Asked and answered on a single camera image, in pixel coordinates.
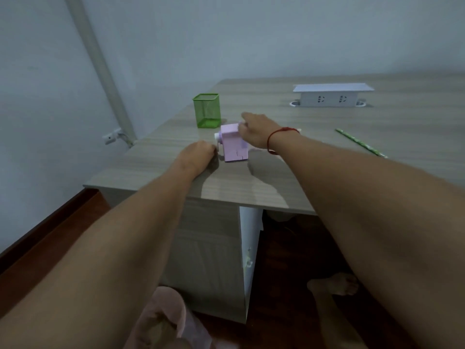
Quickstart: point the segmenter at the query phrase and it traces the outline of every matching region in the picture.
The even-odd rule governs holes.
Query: purple pencil sharpener
[[[239,124],[222,125],[215,139],[223,145],[225,161],[246,160],[249,158],[249,147],[239,134]]]

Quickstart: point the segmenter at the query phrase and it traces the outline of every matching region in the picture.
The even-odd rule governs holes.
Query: floor
[[[98,193],[0,275],[0,317],[19,302],[109,206]],[[214,338],[236,348],[324,348],[311,278],[349,271],[318,217],[276,223],[264,216],[247,324],[197,314]],[[369,348],[417,348],[409,335],[361,287],[337,305]]]

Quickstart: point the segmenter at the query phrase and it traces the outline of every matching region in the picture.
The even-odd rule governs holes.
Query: baseboard
[[[17,260],[46,237],[59,224],[77,211],[84,203],[98,193],[95,188],[85,188],[64,205],[58,208],[34,228],[24,234],[13,245],[0,254],[0,274],[12,266]]]

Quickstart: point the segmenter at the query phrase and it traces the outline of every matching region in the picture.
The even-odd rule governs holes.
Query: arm
[[[3,348],[121,348],[158,285],[193,179],[215,147],[185,148],[109,211],[0,321]]]
[[[266,148],[280,126],[244,113],[244,140]],[[426,172],[370,154],[274,134],[293,171],[369,291],[425,347],[465,342],[465,194]]]

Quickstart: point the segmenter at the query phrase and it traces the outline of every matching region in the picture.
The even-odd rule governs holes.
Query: green pencil
[[[386,158],[387,159],[387,156],[382,154],[380,151],[374,149],[372,146],[369,146],[367,145],[366,143],[363,143],[361,140],[358,140],[356,139],[355,137],[351,136],[350,134],[348,134],[347,132],[344,132],[342,131],[340,128],[336,128],[335,129],[337,132],[339,132],[340,134],[346,136],[348,139],[354,141],[355,143],[357,143],[358,145],[364,147],[365,149],[368,149],[370,152],[372,152],[373,154],[376,154],[378,157],[383,157],[383,158]]]

